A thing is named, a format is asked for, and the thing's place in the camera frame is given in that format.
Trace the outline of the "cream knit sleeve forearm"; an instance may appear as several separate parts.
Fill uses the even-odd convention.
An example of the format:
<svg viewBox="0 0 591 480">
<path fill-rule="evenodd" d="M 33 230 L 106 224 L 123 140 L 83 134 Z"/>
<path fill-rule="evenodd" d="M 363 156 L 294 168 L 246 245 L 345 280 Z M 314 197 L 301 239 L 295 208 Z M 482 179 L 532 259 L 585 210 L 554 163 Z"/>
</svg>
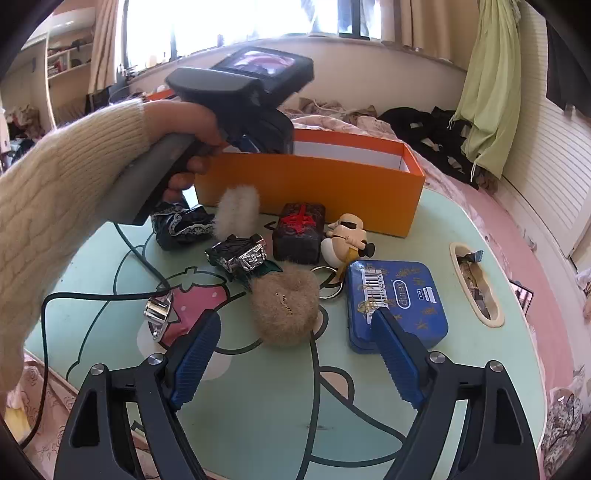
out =
<svg viewBox="0 0 591 480">
<path fill-rule="evenodd" d="M 19 382 L 43 297 L 100 227 L 101 198 L 149 145 L 144 106 L 127 101 L 52 131 L 2 175 L 2 392 Z"/>
</svg>

